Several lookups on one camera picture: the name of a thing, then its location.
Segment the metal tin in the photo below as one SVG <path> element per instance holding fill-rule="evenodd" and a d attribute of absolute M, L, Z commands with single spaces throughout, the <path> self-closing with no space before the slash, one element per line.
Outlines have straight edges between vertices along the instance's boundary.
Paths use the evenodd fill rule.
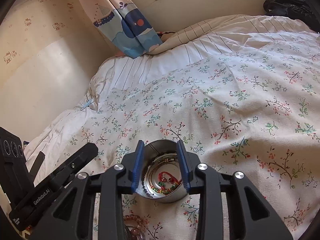
<path fill-rule="evenodd" d="M 176 158 L 176 151 L 177 144 L 174 141 L 166 139 L 153 141 L 145 146 L 142 176 L 140 178 L 140 183 L 136 193 L 138 193 L 140 196 L 161 203 L 175 202 L 187 195 L 187 192 L 183 187 L 183 183 L 181 183 L 173 192 L 169 193 L 168 195 L 156 193 L 151 189 L 148 183 L 148 180 L 151 179 L 152 184 L 156 185 L 157 174 L 161 171 L 167 171 L 171 173 L 177 180 L 181 179 L 179 162 Z M 150 178 L 150 171 L 156 166 L 156 163 L 166 158 L 175 158 L 175 160 L 168 164 L 163 164 Z"/>

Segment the blue gripper pad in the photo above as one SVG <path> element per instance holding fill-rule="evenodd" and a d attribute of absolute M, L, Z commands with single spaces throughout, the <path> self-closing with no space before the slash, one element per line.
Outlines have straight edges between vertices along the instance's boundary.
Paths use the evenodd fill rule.
<path fill-rule="evenodd" d="M 132 184 L 131 191 L 134 193 L 138 188 L 140 175 L 142 172 L 142 165 L 144 159 L 144 142 L 142 140 L 138 141 L 137 148 L 135 150 L 136 160 L 132 169 Z"/>
<path fill-rule="evenodd" d="M 177 142 L 177 156 L 179 160 L 180 172 L 182 177 L 183 186 L 186 191 L 190 191 L 190 179 L 193 177 L 193 171 L 190 170 L 190 160 L 186 159 L 186 148 L 184 147 L 183 141 Z"/>

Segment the beaded bracelet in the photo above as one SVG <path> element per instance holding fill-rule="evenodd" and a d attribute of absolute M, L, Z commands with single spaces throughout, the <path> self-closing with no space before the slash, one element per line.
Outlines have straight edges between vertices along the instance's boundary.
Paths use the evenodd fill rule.
<path fill-rule="evenodd" d="M 178 186 L 181 184 L 182 180 L 178 181 L 173 175 L 171 175 L 170 173 L 163 171 L 161 173 L 159 173 L 158 175 L 158 185 L 161 187 L 161 189 L 156 188 L 155 186 L 153 186 L 152 181 L 151 181 L 151 177 L 154 171 L 158 170 L 162 165 L 164 165 L 165 163 L 169 163 L 169 162 L 173 162 L 177 159 L 177 157 L 173 157 L 173 158 L 166 158 L 164 161 L 161 161 L 157 164 L 157 166 L 154 167 L 154 169 L 150 172 L 150 175 L 148 176 L 148 182 L 149 182 L 149 186 L 152 190 L 154 190 L 156 193 L 161 193 L 164 195 L 168 195 L 171 192 L 173 192 L 175 189 L 178 188 Z M 165 177 L 162 177 L 162 175 L 166 173 L 167 175 L 170 176 L 169 178 L 169 182 L 171 184 L 173 184 L 169 189 L 166 189 L 164 187 L 164 182 L 167 181 L 167 179 Z"/>
<path fill-rule="evenodd" d="M 125 215 L 123 216 L 124 222 L 130 222 L 130 221 L 134 221 L 137 223 L 137 226 L 132 226 L 132 229 L 130 230 L 130 235 L 131 235 L 131 239 L 132 240 L 144 240 L 144 234 L 143 234 L 143 219 L 141 219 L 138 215 Z"/>

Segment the bed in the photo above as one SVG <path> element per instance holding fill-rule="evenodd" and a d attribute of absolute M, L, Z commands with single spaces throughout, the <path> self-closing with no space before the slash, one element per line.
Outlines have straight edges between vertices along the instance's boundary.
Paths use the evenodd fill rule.
<path fill-rule="evenodd" d="M 158 49 L 107 59 L 83 100 L 27 145 L 28 168 L 46 155 L 35 184 L 87 142 L 99 148 L 83 169 L 92 175 L 139 139 L 182 139 L 217 171 L 243 171 L 298 239 L 319 209 L 319 34 L 286 17 L 233 15 L 183 29 Z M 198 208 L 196 196 L 171 204 L 123 196 L 124 214 L 143 218 L 152 240 L 194 239 Z M 98 230 L 95 210 L 95 239 Z"/>

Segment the metal screw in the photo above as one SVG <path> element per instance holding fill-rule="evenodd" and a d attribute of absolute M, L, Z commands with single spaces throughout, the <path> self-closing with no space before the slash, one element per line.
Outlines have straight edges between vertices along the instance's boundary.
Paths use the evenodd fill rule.
<path fill-rule="evenodd" d="M 114 168 L 115 170 L 120 171 L 120 170 L 123 170 L 124 166 L 122 164 L 116 164 Z"/>
<path fill-rule="evenodd" d="M 198 169 L 201 171 L 205 171 L 208 168 L 208 165 L 205 163 L 198 164 Z"/>
<path fill-rule="evenodd" d="M 235 173 L 235 177 L 236 177 L 237 179 L 242 179 L 242 178 L 244 177 L 244 174 L 243 174 L 243 172 L 241 172 L 241 171 L 237 171 L 237 172 Z"/>
<path fill-rule="evenodd" d="M 78 174 L 78 179 L 85 179 L 87 177 L 87 174 L 85 172 L 81 172 Z"/>

